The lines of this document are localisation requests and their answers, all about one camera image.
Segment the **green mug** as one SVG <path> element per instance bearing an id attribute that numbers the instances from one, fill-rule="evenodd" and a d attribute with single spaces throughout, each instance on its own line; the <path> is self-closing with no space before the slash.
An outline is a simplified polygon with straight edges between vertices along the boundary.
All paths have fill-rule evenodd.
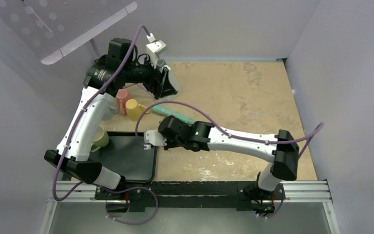
<path id="1" fill-rule="evenodd" d="M 92 139 L 90 152 L 96 152 L 97 150 L 107 146 L 109 144 L 109 140 L 110 139 L 107 131 L 101 125 L 98 125 L 95 135 Z"/>

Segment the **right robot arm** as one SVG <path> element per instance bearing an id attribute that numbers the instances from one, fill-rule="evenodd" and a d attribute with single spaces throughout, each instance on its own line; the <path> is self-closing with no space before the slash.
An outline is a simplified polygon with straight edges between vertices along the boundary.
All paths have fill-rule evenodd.
<path id="1" fill-rule="evenodd" d="M 268 165 L 259 173 L 254 185 L 255 195 L 266 198 L 281 181 L 297 179 L 299 146 L 287 130 L 277 134 L 252 134 L 215 124 L 196 121 L 187 124 L 169 116 L 158 126 L 157 133 L 163 138 L 164 148 L 182 147 L 193 152 L 228 151 L 265 160 Z"/>

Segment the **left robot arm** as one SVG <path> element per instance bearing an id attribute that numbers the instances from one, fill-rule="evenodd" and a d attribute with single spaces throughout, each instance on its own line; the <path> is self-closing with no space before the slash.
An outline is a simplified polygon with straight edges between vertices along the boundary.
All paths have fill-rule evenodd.
<path id="1" fill-rule="evenodd" d="M 118 90 L 127 83 L 141 83 L 155 99 L 178 95 L 179 84 L 174 73 L 159 56 L 166 49 L 161 40 L 149 38 L 147 56 L 140 64 L 137 48 L 131 40 L 114 38 L 107 54 L 95 60 L 87 70 L 81 100 L 62 141 L 47 150 L 44 159 L 60 171 L 87 184 L 107 187 L 107 194 L 121 199 L 126 192 L 125 178 L 100 162 L 89 160 L 97 128 Z"/>

